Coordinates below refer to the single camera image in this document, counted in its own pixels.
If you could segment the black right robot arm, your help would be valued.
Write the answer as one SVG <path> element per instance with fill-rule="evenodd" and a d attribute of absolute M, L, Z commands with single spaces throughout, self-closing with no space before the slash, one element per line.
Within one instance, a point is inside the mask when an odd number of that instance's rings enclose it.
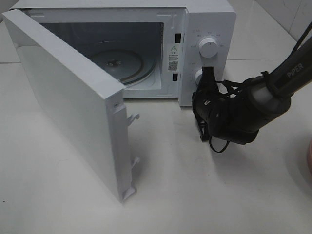
<path fill-rule="evenodd" d="M 287 112 L 292 95 L 312 80 L 312 40 L 271 73 L 242 83 L 224 80 L 221 93 L 213 67 L 203 67 L 192 109 L 202 141 L 218 138 L 244 145 L 252 142 L 260 128 Z"/>

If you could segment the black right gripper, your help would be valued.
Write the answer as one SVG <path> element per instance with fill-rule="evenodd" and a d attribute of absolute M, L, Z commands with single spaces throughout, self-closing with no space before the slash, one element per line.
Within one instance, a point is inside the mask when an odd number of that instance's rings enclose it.
<path fill-rule="evenodd" d="M 192 111 L 200 132 L 200 139 L 212 145 L 212 138 L 227 143 L 247 144 L 255 140 L 258 131 L 246 132 L 231 125 L 230 97 L 219 91 L 214 68 L 202 67 L 202 75 L 192 95 Z"/>

